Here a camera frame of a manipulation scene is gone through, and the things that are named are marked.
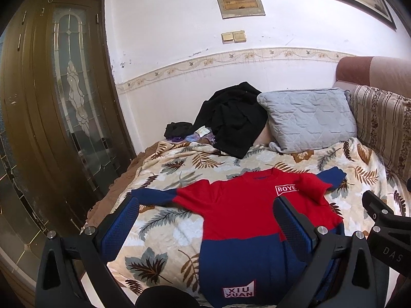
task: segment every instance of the floral wallpaper border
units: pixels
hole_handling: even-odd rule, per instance
[[[250,63],[270,60],[314,60],[337,63],[345,56],[354,55],[336,51],[296,47],[274,47],[230,51],[175,63],[138,76],[122,84],[117,84],[116,88],[117,92],[122,94],[181,74],[234,63]]]

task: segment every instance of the silver bolt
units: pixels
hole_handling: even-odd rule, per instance
[[[57,233],[55,232],[55,230],[50,230],[50,231],[47,233],[47,238],[48,238],[49,240],[52,240],[53,238],[56,237],[56,235],[57,235]]]
[[[322,235],[325,235],[325,234],[328,233],[328,229],[325,228],[324,226],[318,227],[318,228],[317,228],[317,231],[318,231],[320,234],[322,234]]]
[[[86,235],[93,235],[95,233],[95,231],[96,231],[96,227],[89,226],[84,230],[84,233]]]
[[[356,236],[357,236],[360,240],[362,240],[362,239],[365,237],[363,232],[356,232]]]

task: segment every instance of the wall switch plate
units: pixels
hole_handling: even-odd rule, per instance
[[[234,31],[233,32],[233,37],[234,37],[234,42],[235,43],[244,43],[244,42],[247,41],[247,38],[245,37],[244,30]]]
[[[221,39],[223,40],[223,44],[233,43],[234,35],[232,32],[224,32],[221,34]]]

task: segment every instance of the white label patch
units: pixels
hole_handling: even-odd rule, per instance
[[[277,196],[287,192],[298,191],[295,184],[279,185],[275,187],[275,190],[277,191]]]
[[[223,287],[225,298],[252,297],[255,296],[255,280],[243,287]]]

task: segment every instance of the door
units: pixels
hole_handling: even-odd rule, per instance
[[[2,85],[4,98],[18,100],[5,100],[5,123],[34,211],[49,229],[78,232],[134,156],[110,81],[101,0],[28,0],[19,12]]]

